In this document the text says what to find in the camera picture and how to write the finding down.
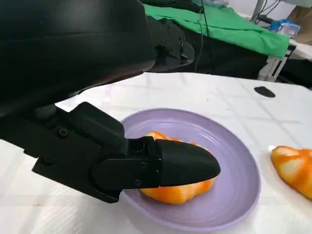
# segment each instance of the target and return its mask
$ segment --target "robotic arm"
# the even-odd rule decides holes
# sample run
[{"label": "robotic arm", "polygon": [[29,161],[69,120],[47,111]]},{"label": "robotic arm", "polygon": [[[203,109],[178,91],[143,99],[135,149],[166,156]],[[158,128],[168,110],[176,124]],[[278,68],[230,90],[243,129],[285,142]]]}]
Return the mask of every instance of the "robotic arm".
[{"label": "robotic arm", "polygon": [[108,203],[123,189],[220,173],[200,147],[126,139],[120,122],[89,103],[69,113],[54,105],[97,85],[192,62],[194,51],[174,24],[146,18],[137,0],[7,0],[0,28],[0,138],[37,158],[35,173]]}]

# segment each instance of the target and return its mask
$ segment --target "lavender plate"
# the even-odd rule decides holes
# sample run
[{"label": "lavender plate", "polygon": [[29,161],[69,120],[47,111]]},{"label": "lavender plate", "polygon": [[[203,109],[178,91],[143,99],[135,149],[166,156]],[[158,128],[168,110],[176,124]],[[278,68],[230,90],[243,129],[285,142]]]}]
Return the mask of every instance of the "lavender plate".
[{"label": "lavender plate", "polygon": [[174,109],[151,109],[122,121],[127,138],[160,131],[209,149],[221,166],[213,188],[182,205],[157,202],[139,190],[126,190],[126,199],[152,220],[191,232],[212,232],[240,222],[255,207],[260,175],[247,147],[229,130],[209,118]]}]

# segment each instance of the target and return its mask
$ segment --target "plate rim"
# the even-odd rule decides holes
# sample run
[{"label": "plate rim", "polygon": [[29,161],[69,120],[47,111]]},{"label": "plate rim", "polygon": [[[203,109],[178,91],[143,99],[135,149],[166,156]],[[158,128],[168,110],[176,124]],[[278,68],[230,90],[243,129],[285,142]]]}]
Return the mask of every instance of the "plate rim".
[{"label": "plate rim", "polygon": [[180,231],[188,231],[188,232],[197,232],[197,233],[203,233],[203,232],[216,232],[216,231],[220,231],[223,230],[225,228],[234,226],[235,224],[238,224],[239,222],[243,221],[245,218],[247,218],[250,213],[255,209],[255,207],[258,204],[259,198],[260,198],[260,193],[261,193],[261,175],[260,175],[260,170],[258,167],[258,164],[254,158],[254,156],[252,155],[252,153],[250,152],[249,148],[242,142],[242,140],[237,137],[232,131],[230,131],[228,128],[226,128],[225,126],[223,126],[222,124],[214,121],[213,119],[200,115],[198,113],[192,112],[192,111],[187,111],[187,110],[182,110],[182,109],[175,109],[175,108],[150,108],[150,109],[145,109],[145,110],[141,110],[138,112],[135,112],[129,116],[127,116],[126,118],[124,118],[121,123],[123,124],[127,119],[132,118],[133,116],[142,114],[144,112],[148,112],[148,111],[179,111],[179,112],[187,112],[189,114],[192,115],[196,115],[199,117],[202,117],[204,119],[207,119],[209,121],[212,121],[214,124],[219,125],[220,127],[222,127],[223,129],[225,129],[226,131],[228,131],[230,134],[232,134],[240,143],[241,145],[247,150],[248,154],[250,155],[255,168],[256,168],[256,175],[258,177],[258,181],[259,181],[259,185],[257,188],[257,195],[255,196],[255,199],[253,201],[252,206],[250,206],[250,208],[240,217],[234,219],[233,221],[226,223],[226,224],[222,224],[222,225],[218,225],[215,227],[206,227],[206,228],[198,228],[198,227],[189,227],[189,226],[185,226],[185,225],[180,225],[180,224],[175,224],[173,222],[164,220],[164,219],[160,219],[157,216],[149,213],[148,211],[146,211],[145,209],[143,209],[141,206],[139,206],[136,202],[134,202],[124,191],[122,191],[122,193],[120,194],[121,197],[123,197],[127,202],[129,202],[137,211],[139,211],[140,213],[142,213],[143,215],[145,215],[146,217],[148,217],[150,220],[155,221],[161,225],[165,225],[167,227],[173,228],[173,229],[177,229]]}]

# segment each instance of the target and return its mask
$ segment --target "green cloth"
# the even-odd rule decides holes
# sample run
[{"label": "green cloth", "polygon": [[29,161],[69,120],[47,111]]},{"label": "green cloth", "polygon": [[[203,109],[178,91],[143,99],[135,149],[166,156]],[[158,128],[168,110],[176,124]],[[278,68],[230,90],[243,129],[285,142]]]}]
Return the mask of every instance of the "green cloth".
[{"label": "green cloth", "polygon": [[[171,7],[145,6],[148,16],[160,20],[167,18],[194,32],[207,35],[206,23],[198,13]],[[205,6],[210,37],[235,44],[268,56],[284,58],[289,37],[270,32],[239,16],[232,8]]]}]

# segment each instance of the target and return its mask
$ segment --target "white tablecloth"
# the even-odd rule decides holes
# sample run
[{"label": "white tablecloth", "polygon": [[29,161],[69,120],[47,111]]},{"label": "white tablecloth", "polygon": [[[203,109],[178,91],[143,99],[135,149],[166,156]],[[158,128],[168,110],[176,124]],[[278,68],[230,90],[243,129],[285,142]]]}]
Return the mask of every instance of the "white tablecloth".
[{"label": "white tablecloth", "polygon": [[[254,91],[266,86],[276,98]],[[230,129],[250,149],[261,173],[256,209],[219,234],[311,234],[312,202],[276,174],[269,146],[312,148],[312,93],[287,84],[199,74],[144,74],[90,89],[59,106],[88,101],[122,120],[143,109],[171,107],[197,112]],[[106,204],[31,169],[35,159],[0,142],[0,233],[183,234],[148,220],[125,201]]]}]

